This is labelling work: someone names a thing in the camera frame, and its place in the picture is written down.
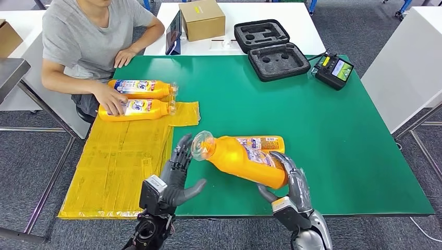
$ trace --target bottle label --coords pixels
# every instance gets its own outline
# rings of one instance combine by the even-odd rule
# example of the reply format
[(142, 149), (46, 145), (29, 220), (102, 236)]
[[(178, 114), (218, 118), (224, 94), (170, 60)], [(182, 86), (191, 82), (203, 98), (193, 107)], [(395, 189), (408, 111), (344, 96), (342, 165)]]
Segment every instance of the bottle label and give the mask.
[(269, 167), (276, 167), (275, 162), (269, 154), (266, 154), (260, 150), (244, 146), (245, 151), (247, 152), (247, 156), (249, 160), (254, 161), (259, 164), (266, 164)]
[(279, 142), (276, 137), (237, 138), (237, 140), (241, 145), (254, 149), (279, 149)]
[(121, 102), (125, 116), (139, 113), (149, 113), (152, 109), (152, 99), (146, 100), (128, 100)]
[(121, 94), (151, 92), (155, 89), (155, 81), (144, 80), (117, 80), (114, 88)]

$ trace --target cardboard box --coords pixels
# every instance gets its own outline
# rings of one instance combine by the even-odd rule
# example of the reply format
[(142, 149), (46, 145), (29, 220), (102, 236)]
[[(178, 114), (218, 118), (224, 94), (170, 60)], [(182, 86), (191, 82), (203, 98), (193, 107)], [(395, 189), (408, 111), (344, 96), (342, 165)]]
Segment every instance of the cardboard box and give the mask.
[(216, 0), (189, 2), (179, 7), (190, 42), (226, 34), (226, 16)]
[(0, 58), (8, 57), (22, 42), (11, 25), (5, 19), (0, 19)]

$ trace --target robotic hand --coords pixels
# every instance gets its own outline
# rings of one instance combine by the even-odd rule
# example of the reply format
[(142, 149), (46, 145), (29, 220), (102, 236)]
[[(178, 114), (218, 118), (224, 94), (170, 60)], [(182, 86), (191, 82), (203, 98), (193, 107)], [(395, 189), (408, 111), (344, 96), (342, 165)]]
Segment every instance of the robotic hand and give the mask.
[(189, 152), (192, 135), (186, 134), (178, 142), (172, 157), (164, 165), (160, 177), (152, 175), (143, 181), (139, 223), (135, 233), (123, 247), (125, 250), (157, 250), (169, 237), (177, 206), (198, 195), (206, 180), (199, 180), (195, 186), (184, 189), (187, 169), (192, 156)]
[(262, 184), (258, 184), (258, 190), (272, 204), (273, 216), (288, 230), (293, 231), (290, 241), (292, 250), (293, 242), (298, 249), (332, 250), (332, 240), (324, 217), (312, 208), (304, 171), (296, 168), (293, 160), (285, 154), (275, 151), (270, 154), (285, 168), (289, 193), (279, 198)]

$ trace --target black pants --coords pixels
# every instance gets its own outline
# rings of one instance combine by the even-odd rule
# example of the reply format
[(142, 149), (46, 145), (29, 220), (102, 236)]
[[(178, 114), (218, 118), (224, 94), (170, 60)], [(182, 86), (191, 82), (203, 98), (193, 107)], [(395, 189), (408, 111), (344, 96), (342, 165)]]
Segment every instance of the black pants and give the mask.
[(93, 94), (72, 95), (71, 99), (85, 114), (96, 117), (99, 103)]

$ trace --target green table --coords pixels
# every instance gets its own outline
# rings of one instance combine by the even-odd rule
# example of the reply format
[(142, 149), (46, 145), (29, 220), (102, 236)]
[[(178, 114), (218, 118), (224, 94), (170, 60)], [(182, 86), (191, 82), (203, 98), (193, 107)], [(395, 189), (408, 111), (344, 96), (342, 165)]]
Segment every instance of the green table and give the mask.
[[(434, 213), (355, 72), (335, 91), (310, 73), (261, 82), (247, 56), (140, 56), (115, 78), (177, 82), (177, 100), (200, 102), (200, 124), (175, 128), (174, 145), (202, 130), (282, 136), (286, 154), (305, 171), (313, 207), (326, 216)], [(194, 160), (186, 185), (200, 178), (205, 189), (178, 216), (272, 214), (255, 183)]]

